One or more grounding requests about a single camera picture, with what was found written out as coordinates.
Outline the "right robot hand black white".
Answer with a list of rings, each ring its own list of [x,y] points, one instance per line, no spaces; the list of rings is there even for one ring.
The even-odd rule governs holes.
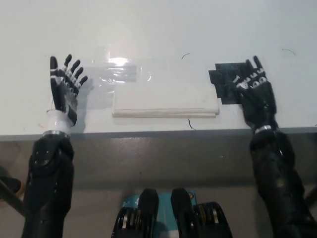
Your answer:
[[[258,56],[253,56],[256,67],[246,60],[246,67],[240,74],[232,76],[233,94],[242,106],[244,120],[254,133],[261,130],[276,130],[277,106],[272,84],[266,76]]]

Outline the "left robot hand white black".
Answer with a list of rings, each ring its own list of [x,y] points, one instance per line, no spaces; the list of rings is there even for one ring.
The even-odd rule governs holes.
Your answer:
[[[77,107],[80,88],[88,80],[82,76],[84,68],[76,60],[69,65],[72,55],[69,54],[62,67],[58,66],[56,57],[50,58],[50,83],[54,108],[47,111],[48,123],[44,135],[57,134],[68,137],[72,127],[77,123]]]

